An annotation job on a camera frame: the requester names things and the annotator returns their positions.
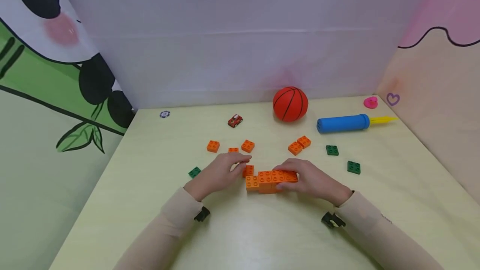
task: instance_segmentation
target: panda illustration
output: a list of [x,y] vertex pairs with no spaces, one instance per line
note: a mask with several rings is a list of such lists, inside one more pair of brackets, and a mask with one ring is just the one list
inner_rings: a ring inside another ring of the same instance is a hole
[[59,151],[101,149],[99,128],[126,131],[132,106],[69,0],[2,0],[0,22],[0,90],[82,121],[65,138],[88,128],[82,146]]

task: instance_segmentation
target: heart outline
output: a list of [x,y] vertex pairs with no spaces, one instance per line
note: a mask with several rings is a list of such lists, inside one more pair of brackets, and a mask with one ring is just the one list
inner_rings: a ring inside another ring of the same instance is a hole
[[[391,102],[391,101],[390,101],[390,97],[392,97],[392,99],[397,99],[397,101]],[[387,94],[387,102],[388,102],[388,104],[389,104],[390,106],[397,105],[397,103],[400,102],[400,95],[394,94],[394,93],[388,93],[388,94]]]

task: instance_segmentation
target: person's left hand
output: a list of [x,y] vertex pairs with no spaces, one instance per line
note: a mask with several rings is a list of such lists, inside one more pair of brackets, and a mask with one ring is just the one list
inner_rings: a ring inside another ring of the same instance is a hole
[[221,191],[233,184],[251,158],[251,155],[239,152],[221,153],[183,188],[196,201],[202,201],[209,194]]

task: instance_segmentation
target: pink rubber duck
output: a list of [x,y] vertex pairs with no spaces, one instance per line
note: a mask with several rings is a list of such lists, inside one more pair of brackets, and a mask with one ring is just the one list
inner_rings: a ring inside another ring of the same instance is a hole
[[369,109],[375,109],[378,106],[378,99],[375,96],[369,97],[363,101],[363,105]]

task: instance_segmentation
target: purple heart drawing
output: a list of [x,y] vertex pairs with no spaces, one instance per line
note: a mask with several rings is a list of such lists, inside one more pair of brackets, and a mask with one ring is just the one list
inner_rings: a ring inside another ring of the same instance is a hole
[[394,93],[388,93],[387,102],[390,106],[396,105],[398,102],[400,102],[400,95],[394,94]]

